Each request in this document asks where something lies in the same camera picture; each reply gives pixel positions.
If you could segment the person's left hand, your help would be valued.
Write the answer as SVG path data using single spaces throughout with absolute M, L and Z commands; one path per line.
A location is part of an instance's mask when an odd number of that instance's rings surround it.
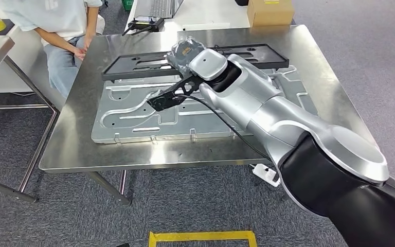
M 89 48 L 89 46 L 90 46 L 90 44 L 91 44 L 91 42 L 92 42 L 92 39 L 93 39 L 93 37 L 95 37 L 95 36 L 96 36 L 96 34 L 92 34 L 92 33 L 87 33 L 87 34 L 84 36 L 84 46 L 83 46 L 83 49 L 84 49 L 85 51 L 88 50 L 88 48 Z

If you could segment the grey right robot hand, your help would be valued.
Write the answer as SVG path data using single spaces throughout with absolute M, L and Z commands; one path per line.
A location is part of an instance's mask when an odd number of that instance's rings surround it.
M 205 49 L 205 45 L 189 36 L 180 39 L 171 50 L 167 52 L 166 59 L 182 76 L 191 74 L 190 62 Z

